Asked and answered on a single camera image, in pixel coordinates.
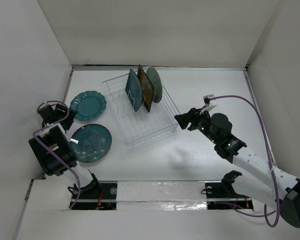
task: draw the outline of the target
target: wall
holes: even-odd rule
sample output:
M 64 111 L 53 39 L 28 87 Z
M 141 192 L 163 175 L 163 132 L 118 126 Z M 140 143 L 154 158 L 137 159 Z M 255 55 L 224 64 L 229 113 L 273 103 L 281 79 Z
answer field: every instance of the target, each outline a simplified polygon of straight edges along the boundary
M 72 64 L 244 67 L 278 0 L 38 0 Z
M 36 1 L 0 0 L 0 240 L 12 238 L 41 170 L 28 144 L 36 108 L 63 99 L 71 69 Z
M 300 177 L 300 0 L 281 0 L 248 74 L 278 166 Z

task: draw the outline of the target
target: plate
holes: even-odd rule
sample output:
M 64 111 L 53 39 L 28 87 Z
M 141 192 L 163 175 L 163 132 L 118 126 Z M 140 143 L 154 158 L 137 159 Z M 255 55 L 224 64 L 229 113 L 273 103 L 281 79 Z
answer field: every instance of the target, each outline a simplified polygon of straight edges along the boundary
M 142 104 L 142 88 L 136 73 L 130 69 L 128 80 L 125 86 L 125 92 L 133 106 L 134 111 L 138 111 Z
M 88 124 L 79 128 L 70 139 L 79 162 L 94 163 L 110 150 L 112 137 L 109 130 L 99 124 Z
M 146 75 L 148 76 L 148 78 L 150 79 L 153 87 L 154 87 L 154 99 L 153 101 L 158 104 L 160 103 L 161 99 L 162 99 L 162 83 L 161 83 L 161 79 L 160 76 L 157 72 L 157 70 L 150 66 L 147 70 L 146 70 Z
M 105 97 L 97 91 L 85 91 L 77 95 L 70 104 L 70 108 L 77 111 L 75 119 L 88 122 L 99 117 L 106 109 Z
M 145 109 L 150 113 L 152 101 L 155 97 L 155 88 L 145 73 L 144 69 L 139 65 L 138 66 L 138 79 L 141 84 L 142 94 L 143 94 L 143 105 Z

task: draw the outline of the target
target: table surface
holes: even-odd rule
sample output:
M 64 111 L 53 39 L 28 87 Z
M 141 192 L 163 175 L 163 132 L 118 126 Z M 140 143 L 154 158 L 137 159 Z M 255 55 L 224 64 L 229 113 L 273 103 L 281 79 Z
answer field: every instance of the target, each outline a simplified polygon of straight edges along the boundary
M 75 71 L 66 104 L 69 105 L 77 94 L 84 91 L 104 93 L 102 81 L 128 71 L 129 69 Z M 158 72 L 181 113 L 192 107 L 201 107 L 203 96 L 208 94 L 233 94 L 251 100 L 242 70 L 159 68 Z M 233 124 L 233 134 L 257 154 L 266 157 L 260 124 L 252 108 L 238 99 L 218 100 L 215 103 L 218 106 L 212 112 L 226 114 Z M 229 171 L 238 169 L 221 159 L 215 153 L 213 144 L 198 131 L 189 132 L 178 127 L 176 132 L 156 142 L 128 150 L 110 107 L 107 107 L 96 123 L 110 130 L 112 147 L 99 162 L 80 164 L 94 172 L 101 181 L 220 180 Z M 81 126 L 82 124 L 74 123 L 67 137 L 70 138 Z M 190 187 L 190 182 L 178 184 L 180 187 L 178 185 L 177 190 L 180 190 L 181 195 L 190 188 L 200 188 L 201 185 L 194 183 Z M 18 240 L 300 239 L 300 229 L 288 225 L 283 219 L 280 219 L 276 228 L 270 228 L 264 218 L 246 217 L 234 210 L 167 211 L 145 206 L 136 209 L 136 206 L 129 205 L 121 206 L 115 211 L 69 210 L 69 185 L 69 179 L 56 176 L 34 181 Z M 130 188 L 126 196 L 132 198 L 136 196 L 136 191 L 137 187 Z M 253 205 L 254 214 L 261 214 L 263 205 L 256 201 Z M 273 215 L 270 216 L 270 222 L 274 221 L 273 218 Z
M 97 91 L 105 94 L 101 83 L 127 74 L 120 70 L 74 71 L 65 103 L 81 92 Z M 181 113 L 204 105 L 203 96 L 214 94 L 239 95 L 251 100 L 242 70 L 204 70 L 204 68 L 158 68 L 167 92 Z M 211 113 L 226 114 L 233 124 L 232 133 L 250 146 L 257 154 L 266 157 L 260 123 L 254 110 L 239 99 L 220 99 Z M 128 149 L 123 141 L 110 104 L 94 123 L 104 125 L 112 135 L 109 153 L 95 163 L 80 163 L 89 168 L 101 181 L 197 181 L 220 180 L 236 166 L 221 159 L 214 145 L 199 131 L 181 130 L 155 142 Z M 84 124 L 75 122 L 67 132 L 68 139 Z

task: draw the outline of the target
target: teal plate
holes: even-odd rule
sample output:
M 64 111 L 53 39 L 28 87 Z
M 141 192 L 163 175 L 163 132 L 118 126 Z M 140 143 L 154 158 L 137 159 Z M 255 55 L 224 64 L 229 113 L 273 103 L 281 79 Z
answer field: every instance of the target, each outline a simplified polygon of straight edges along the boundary
M 112 137 L 109 130 L 99 124 L 88 124 L 72 135 L 70 145 L 79 162 L 94 163 L 110 150 Z
M 70 104 L 70 108 L 77 111 L 75 119 L 89 122 L 99 117 L 106 109 L 105 97 L 97 91 L 85 91 L 77 95 Z

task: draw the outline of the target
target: rack wire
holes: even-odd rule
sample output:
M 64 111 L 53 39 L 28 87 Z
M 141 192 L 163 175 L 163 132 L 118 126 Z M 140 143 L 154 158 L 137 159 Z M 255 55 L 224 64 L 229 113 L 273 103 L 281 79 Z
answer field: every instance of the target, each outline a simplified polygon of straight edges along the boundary
M 174 116 L 180 114 L 169 93 L 162 86 L 162 99 L 152 103 L 150 112 L 142 104 L 137 112 L 125 92 L 128 73 L 102 82 L 105 96 L 115 115 L 123 140 L 130 149 L 175 131 Z

